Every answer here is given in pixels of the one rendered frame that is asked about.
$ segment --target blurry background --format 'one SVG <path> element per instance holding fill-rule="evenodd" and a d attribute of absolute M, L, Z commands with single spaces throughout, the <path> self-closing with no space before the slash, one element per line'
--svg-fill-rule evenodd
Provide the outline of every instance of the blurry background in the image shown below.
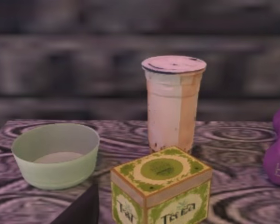
<path fill-rule="evenodd" d="M 143 59 L 208 63 L 198 120 L 280 107 L 280 0 L 0 0 L 0 125 L 147 119 Z"/>

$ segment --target table top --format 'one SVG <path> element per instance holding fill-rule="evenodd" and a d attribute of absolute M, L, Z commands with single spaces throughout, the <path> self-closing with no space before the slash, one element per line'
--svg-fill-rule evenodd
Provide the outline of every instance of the table top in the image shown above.
<path fill-rule="evenodd" d="M 60 120 L 13 120 L 0 129 L 0 224 L 49 224 L 90 186 L 44 191 L 21 177 L 10 147 L 21 133 Z M 70 121 L 101 136 L 97 168 L 99 224 L 113 224 L 109 169 L 149 153 L 144 121 Z M 274 141 L 271 123 L 197 122 L 193 155 L 213 167 L 209 217 L 202 224 L 280 224 L 280 187 L 262 169 Z"/>

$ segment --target plastic cup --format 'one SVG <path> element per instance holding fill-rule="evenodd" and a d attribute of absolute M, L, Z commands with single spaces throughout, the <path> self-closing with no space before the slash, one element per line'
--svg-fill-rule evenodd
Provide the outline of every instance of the plastic cup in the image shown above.
<path fill-rule="evenodd" d="M 80 184 L 94 171 L 99 135 L 79 124 L 43 125 L 25 132 L 12 145 L 23 178 L 40 189 Z"/>
<path fill-rule="evenodd" d="M 206 62 L 188 56 L 157 56 L 144 60 L 142 68 L 147 80 L 151 152 L 176 146 L 191 153 Z"/>

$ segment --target pink lid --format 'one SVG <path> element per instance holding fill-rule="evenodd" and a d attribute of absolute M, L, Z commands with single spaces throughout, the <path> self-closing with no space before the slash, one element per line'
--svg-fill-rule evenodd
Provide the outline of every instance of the pink lid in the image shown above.
<path fill-rule="evenodd" d="M 194 57 L 168 55 L 150 57 L 142 62 L 142 67 L 154 72 L 175 74 L 205 69 L 206 62 Z"/>

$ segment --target box lid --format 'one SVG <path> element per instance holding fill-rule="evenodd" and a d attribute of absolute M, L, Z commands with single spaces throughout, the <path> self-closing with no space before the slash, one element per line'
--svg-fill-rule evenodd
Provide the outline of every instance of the box lid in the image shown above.
<path fill-rule="evenodd" d="M 141 157 L 113 168 L 144 196 L 163 191 L 211 168 L 177 147 Z"/>

